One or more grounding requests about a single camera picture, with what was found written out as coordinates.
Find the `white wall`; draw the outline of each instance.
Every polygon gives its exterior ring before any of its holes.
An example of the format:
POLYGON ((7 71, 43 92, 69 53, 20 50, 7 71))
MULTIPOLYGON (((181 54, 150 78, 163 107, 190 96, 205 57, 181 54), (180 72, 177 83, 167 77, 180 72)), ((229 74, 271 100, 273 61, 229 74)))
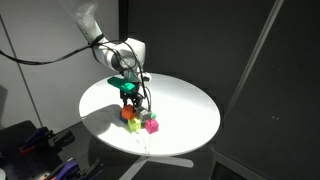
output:
MULTIPOLYGON (((58 1, 2 0, 0 13, 18 58, 49 61, 87 44, 58 1)), ((118 39, 117 0, 100 0, 96 19, 108 39, 118 39)), ((97 63, 90 49, 54 64, 22 65, 22 71, 41 122, 55 132, 80 122, 82 94, 96 81, 116 74, 97 63)))

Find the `black cable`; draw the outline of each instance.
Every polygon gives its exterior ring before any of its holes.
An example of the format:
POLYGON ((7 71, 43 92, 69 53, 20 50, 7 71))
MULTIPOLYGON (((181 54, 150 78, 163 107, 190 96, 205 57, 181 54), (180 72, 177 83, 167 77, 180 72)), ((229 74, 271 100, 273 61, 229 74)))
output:
POLYGON ((64 60, 64 59, 67 59, 67 58, 69 58, 69 57, 71 57, 71 56, 73 56, 73 55, 75 55, 75 54, 77 54, 77 53, 79 53, 79 52, 81 52, 81 51, 83 51, 83 50, 85 50, 85 49, 88 49, 88 48, 90 48, 90 47, 91 47, 91 45, 84 46, 84 47, 82 47, 82 48, 80 48, 80 49, 77 49, 77 50, 75 50, 75 51, 73 51, 73 52, 71 52, 71 53, 69 53, 69 54, 67 54, 67 55, 64 55, 64 56, 62 56, 62 57, 60 57, 60 58, 58 58, 58 59, 56 59, 56 60, 47 61, 47 62, 27 61, 27 60, 23 60, 23 59, 18 59, 18 58, 12 57, 12 56, 4 53, 4 52, 1 51, 1 50, 0 50, 0 54, 3 55, 3 56, 5 56, 5 57, 7 57, 8 59, 10 59, 10 60, 12 60, 12 61, 14 61, 14 62, 20 63, 20 64, 26 64, 26 65, 45 65, 45 64, 51 64, 51 63, 55 63, 55 62, 58 62, 58 61, 62 61, 62 60, 64 60))
POLYGON ((14 61, 14 62, 16 62, 16 63, 20 63, 20 64, 25 64, 25 65, 45 65, 45 64, 51 64, 51 63, 55 63, 55 62, 58 62, 58 61, 62 61, 62 60, 67 59, 67 58, 69 58, 69 57, 71 57, 71 56, 73 56, 73 55, 75 55, 75 54, 77 54, 77 53, 79 53, 79 52, 81 52, 81 51, 83 51, 83 50, 85 50, 85 49, 94 48, 94 47, 97 46, 97 45, 102 45, 102 46, 104 46, 104 47, 107 47, 109 50, 111 50, 111 51, 116 55, 116 58, 117 58, 118 62, 119 62, 119 63, 120 63, 120 61, 124 62, 124 63, 128 66, 128 68, 132 71, 132 73, 136 76, 136 74, 134 73, 133 69, 121 58, 121 55, 119 54, 119 52, 118 52, 117 50, 114 50, 114 49, 112 49, 112 48, 104 45, 104 44, 113 43, 113 42, 124 43, 124 44, 126 44, 126 45, 130 48, 132 54, 134 55, 135 62, 138 64, 138 68, 139 68, 140 76, 141 76, 141 84, 142 84, 143 93, 144 93, 144 96, 147 98, 147 101, 148 101, 148 110, 151 111, 151 103, 150 103, 149 97, 148 97, 148 95, 147 95, 147 93, 146 93, 146 87, 145 87, 144 79, 143 79, 143 75, 142 75, 141 64, 140 64, 140 62, 138 61, 137 55, 136 55, 136 53, 134 52, 134 50, 132 49, 132 47, 131 47, 128 43, 123 42, 123 41, 120 41, 120 40, 114 40, 114 41, 108 41, 108 42, 104 42, 104 43, 98 43, 102 38, 103 38, 103 34, 102 34, 102 35, 99 35, 99 36, 96 38, 96 40, 93 41, 93 43, 91 43, 91 44, 89 44, 89 45, 87 45, 87 46, 84 46, 84 47, 82 47, 82 48, 80 48, 80 49, 76 49, 76 50, 74 50, 73 52, 71 52, 71 53, 69 53, 69 54, 66 54, 66 55, 64 55, 64 56, 62 56, 62 57, 60 57, 60 58, 58 58, 58 59, 56 59, 56 60, 53 60, 53 61, 46 61, 46 62, 27 61, 27 60, 23 60, 23 59, 19 59, 19 58, 12 57, 12 56, 4 53, 4 52, 1 51, 1 50, 0 50, 0 54, 3 55, 3 56, 5 56, 5 57, 7 57, 8 59, 10 59, 10 60, 12 60, 12 61, 14 61))
POLYGON ((150 89, 149 89, 148 87, 146 87, 146 89, 147 89, 148 92, 149 92, 149 97, 150 97, 150 105, 149 105, 149 108, 151 109, 151 91, 150 91, 150 89))

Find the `table leg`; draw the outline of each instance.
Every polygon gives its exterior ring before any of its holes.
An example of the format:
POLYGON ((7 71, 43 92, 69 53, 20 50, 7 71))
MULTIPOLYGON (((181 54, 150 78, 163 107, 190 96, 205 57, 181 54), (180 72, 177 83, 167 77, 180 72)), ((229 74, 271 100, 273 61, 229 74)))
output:
POLYGON ((189 159, 182 159, 177 157, 151 157, 148 161, 163 163, 163 164, 170 164, 175 166, 182 166, 182 167, 193 167, 193 162, 189 159))
POLYGON ((124 175, 121 176, 119 180, 130 180, 132 179, 137 172, 142 168, 142 166, 148 161, 149 157, 141 156, 128 170, 124 175))
POLYGON ((163 164, 170 164, 170 165, 175 165, 175 166, 182 166, 182 167, 187 167, 187 168, 193 167, 193 162, 188 159, 182 159, 182 158, 177 158, 177 157, 145 157, 145 156, 141 156, 127 170, 127 172, 119 180, 132 179, 147 161, 163 163, 163 164))

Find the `orange block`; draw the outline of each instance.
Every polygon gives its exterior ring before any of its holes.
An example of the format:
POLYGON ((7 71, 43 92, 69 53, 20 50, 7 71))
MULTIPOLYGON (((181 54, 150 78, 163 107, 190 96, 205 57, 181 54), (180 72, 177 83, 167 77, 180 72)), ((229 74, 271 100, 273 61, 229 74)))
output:
POLYGON ((122 108, 122 117, 130 120, 136 116, 136 113, 134 112, 134 108, 132 105, 126 105, 122 108))

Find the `dark floor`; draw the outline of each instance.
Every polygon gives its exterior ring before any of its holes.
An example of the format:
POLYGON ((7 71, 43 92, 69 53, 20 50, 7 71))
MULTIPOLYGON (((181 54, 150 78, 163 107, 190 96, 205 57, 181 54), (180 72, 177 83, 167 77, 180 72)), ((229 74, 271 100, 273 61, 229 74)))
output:
MULTIPOLYGON (((90 132, 80 122, 70 128, 65 129, 59 134, 64 134, 71 130, 76 141, 64 148, 59 154, 63 161, 74 157, 78 160, 81 168, 87 168, 97 158, 100 158, 104 164, 102 173, 96 178, 97 180, 118 180, 139 158, 118 151, 108 145, 100 142, 93 137, 90 132)), ((209 180, 213 171, 213 153, 209 144, 197 151, 179 156, 190 159, 194 162, 193 168, 184 168, 147 162, 144 167, 136 174, 133 180, 209 180)))

